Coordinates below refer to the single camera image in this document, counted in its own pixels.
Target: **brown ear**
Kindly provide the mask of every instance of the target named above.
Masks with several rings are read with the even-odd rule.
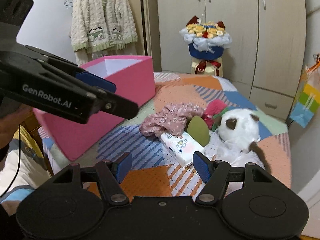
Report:
[[[231,130],[234,130],[237,125],[237,119],[236,118],[229,118],[226,120],[226,126],[230,128]]]
[[[222,116],[218,116],[216,119],[214,119],[214,124],[220,126],[221,125]]]
[[[252,117],[253,120],[255,120],[256,122],[260,120],[260,118],[254,114],[250,114],[250,116]]]

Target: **screw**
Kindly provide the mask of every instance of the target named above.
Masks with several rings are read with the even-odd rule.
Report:
[[[202,194],[199,196],[199,200],[202,202],[211,202],[214,200],[214,196],[211,194]]]
[[[107,92],[105,92],[103,89],[99,88],[98,89],[99,92],[106,94]]]
[[[114,194],[111,196],[111,201],[113,202],[123,202],[127,199],[127,197],[123,194]]]
[[[90,92],[87,92],[87,97],[92,98],[92,99],[96,99],[96,95]]]
[[[111,107],[112,107],[111,103],[107,103],[106,106],[105,106],[106,109],[110,109]]]

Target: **pink plush toy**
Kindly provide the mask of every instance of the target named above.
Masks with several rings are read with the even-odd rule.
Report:
[[[202,119],[208,125],[209,129],[212,129],[214,123],[214,116],[219,116],[220,113],[225,113],[227,111],[227,105],[220,99],[215,99],[210,102],[204,111]]]

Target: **white fuzzy sweater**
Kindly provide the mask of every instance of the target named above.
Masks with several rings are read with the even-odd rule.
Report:
[[[123,49],[136,41],[128,0],[73,0],[71,44],[75,52]]]

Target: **wardrobe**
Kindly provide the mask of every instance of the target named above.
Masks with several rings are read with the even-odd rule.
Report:
[[[190,73],[191,56],[179,30],[194,16],[222,20],[233,42],[223,74],[266,114],[285,120],[303,63],[304,0],[158,0],[162,71]]]

